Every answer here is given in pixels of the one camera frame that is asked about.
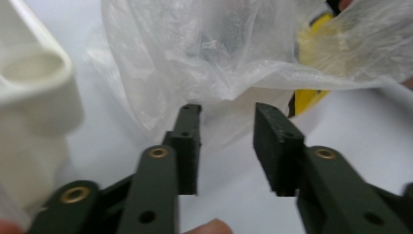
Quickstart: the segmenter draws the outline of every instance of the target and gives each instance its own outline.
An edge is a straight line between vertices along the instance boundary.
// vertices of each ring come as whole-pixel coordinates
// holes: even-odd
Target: clear plastic bag
[[[191,102],[204,106],[204,147],[219,147],[252,129],[257,101],[286,113],[296,89],[377,87],[413,74],[410,0],[356,1],[321,33],[300,37],[320,9],[322,0],[102,1],[114,60],[99,58],[107,48],[89,53],[122,80],[118,97],[155,141]]]

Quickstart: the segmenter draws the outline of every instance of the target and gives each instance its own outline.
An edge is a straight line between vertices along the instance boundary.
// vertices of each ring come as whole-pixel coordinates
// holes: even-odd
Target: white surface
[[[81,178],[104,187],[128,176],[139,152],[151,144],[84,61],[88,33],[99,24],[98,1],[28,2],[74,59],[86,108],[84,125],[69,140],[72,160],[62,170],[60,184]],[[311,131],[318,108],[324,112]],[[400,193],[406,182],[413,181],[412,116],[411,109],[377,91],[349,91],[331,94],[295,122],[308,134],[309,145],[338,149],[368,182]],[[269,191],[251,135],[215,154],[202,155],[199,196],[179,199],[181,230],[219,217],[236,234],[304,233],[294,199],[277,198]]]
[[[83,112],[70,58],[20,0],[0,2],[0,186],[29,207],[54,188]]]

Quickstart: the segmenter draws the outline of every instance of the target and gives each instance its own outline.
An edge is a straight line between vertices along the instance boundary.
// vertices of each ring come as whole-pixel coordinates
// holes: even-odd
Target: screw hole
[[[90,193],[91,190],[88,187],[74,187],[65,191],[60,200],[62,203],[77,203],[87,198]]]
[[[383,224],[385,224],[385,221],[381,217],[372,212],[365,213],[364,218],[367,219],[367,221],[373,223],[374,225],[382,226]]]
[[[323,159],[333,159],[336,157],[335,153],[328,149],[319,149],[316,151],[316,154]]]
[[[139,216],[139,221],[141,223],[147,224],[147,223],[153,222],[155,218],[156,218],[156,214],[154,212],[147,211],[147,212],[142,213]]]
[[[163,158],[168,155],[168,151],[164,148],[155,148],[149,152],[149,155],[153,158]]]

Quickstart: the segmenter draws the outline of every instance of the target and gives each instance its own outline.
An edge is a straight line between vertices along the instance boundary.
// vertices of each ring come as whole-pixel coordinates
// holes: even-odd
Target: white plastic object
[[[52,192],[82,117],[68,55],[23,1],[0,1],[0,180],[18,206]]]

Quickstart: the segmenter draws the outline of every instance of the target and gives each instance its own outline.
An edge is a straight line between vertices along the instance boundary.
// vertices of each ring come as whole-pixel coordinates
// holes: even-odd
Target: metal rivet
[[[79,186],[66,190],[60,196],[62,203],[77,203],[87,198],[91,190],[88,187]]]
[[[318,149],[316,155],[323,159],[334,159],[336,154],[329,149]]]
[[[152,149],[149,152],[149,155],[152,158],[163,158],[163,157],[167,156],[168,154],[169,154],[169,152],[164,148],[155,148],[155,149]]]

